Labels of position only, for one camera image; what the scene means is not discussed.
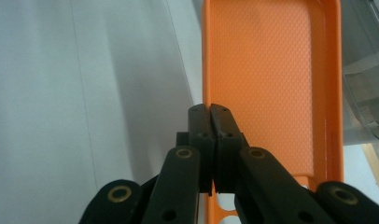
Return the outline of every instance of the orange tray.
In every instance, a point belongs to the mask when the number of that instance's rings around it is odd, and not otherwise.
[[[204,103],[227,106],[309,189],[343,180],[340,12],[339,0],[204,0]]]

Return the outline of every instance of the orange plastic container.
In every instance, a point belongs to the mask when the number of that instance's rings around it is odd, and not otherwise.
[[[309,189],[343,180],[340,13],[339,0],[204,0],[204,103]]]

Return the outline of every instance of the wooden edge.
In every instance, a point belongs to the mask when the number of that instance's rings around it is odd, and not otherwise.
[[[363,144],[361,147],[379,187],[379,159],[376,156],[375,150],[371,144]]]

